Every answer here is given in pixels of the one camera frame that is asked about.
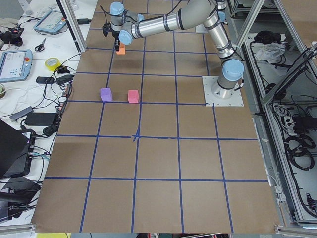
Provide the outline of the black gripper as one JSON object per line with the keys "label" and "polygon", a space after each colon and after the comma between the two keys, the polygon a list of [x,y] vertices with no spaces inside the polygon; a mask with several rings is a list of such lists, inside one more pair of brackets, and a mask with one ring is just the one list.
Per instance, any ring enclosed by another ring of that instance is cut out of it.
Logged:
{"label": "black gripper", "polygon": [[115,49],[118,52],[120,50],[119,33],[120,26],[111,26],[112,36],[115,38]]}

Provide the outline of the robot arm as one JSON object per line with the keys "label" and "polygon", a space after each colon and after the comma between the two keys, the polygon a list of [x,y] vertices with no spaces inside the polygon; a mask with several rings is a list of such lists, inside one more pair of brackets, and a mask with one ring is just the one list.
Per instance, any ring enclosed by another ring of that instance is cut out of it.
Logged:
{"label": "robot arm", "polygon": [[239,59],[237,47],[230,41],[213,0],[190,0],[177,12],[145,19],[143,15],[126,10],[120,2],[110,5],[110,21],[103,25],[103,34],[112,33],[115,42],[130,45],[134,39],[145,38],[163,32],[187,30],[203,25],[210,35],[221,60],[221,75],[211,87],[212,93],[229,99],[239,88],[236,84],[243,76],[244,65]]}

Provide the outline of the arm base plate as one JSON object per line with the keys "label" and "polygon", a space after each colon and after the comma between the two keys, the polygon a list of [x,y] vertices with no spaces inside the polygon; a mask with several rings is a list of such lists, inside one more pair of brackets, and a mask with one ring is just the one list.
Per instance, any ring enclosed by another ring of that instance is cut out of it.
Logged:
{"label": "arm base plate", "polygon": [[195,32],[197,34],[208,34],[208,30],[205,28],[205,26],[203,24],[196,26]]}
{"label": "arm base plate", "polygon": [[202,76],[205,105],[207,107],[243,107],[241,90],[223,89],[218,84],[218,76]]}

